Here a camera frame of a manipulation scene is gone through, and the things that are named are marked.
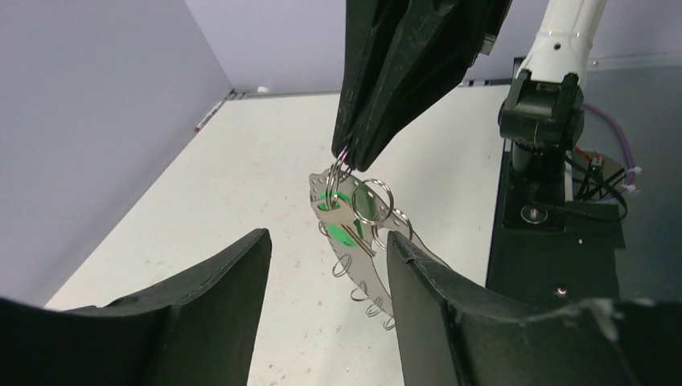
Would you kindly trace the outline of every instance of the purple cable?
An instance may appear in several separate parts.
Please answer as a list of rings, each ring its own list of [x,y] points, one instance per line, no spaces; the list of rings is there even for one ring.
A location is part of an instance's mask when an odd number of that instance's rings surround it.
[[[594,113],[601,119],[603,119],[614,131],[616,136],[618,137],[618,140],[620,141],[620,146],[622,148],[622,152],[625,154],[625,163],[626,163],[626,174],[625,174],[625,182],[623,182],[623,185],[632,185],[635,183],[635,178],[636,174],[633,171],[635,168],[635,158],[632,156],[632,149],[630,148],[630,143],[627,141],[627,137],[625,136],[625,133],[622,131],[622,128],[618,124],[618,122],[609,114],[601,110],[595,105],[591,105],[589,103],[583,103],[582,107],[585,110],[589,110],[590,112]],[[620,187],[618,189],[618,192],[623,193],[626,190],[625,187]],[[611,195],[607,195],[603,199],[612,199],[613,197]]]

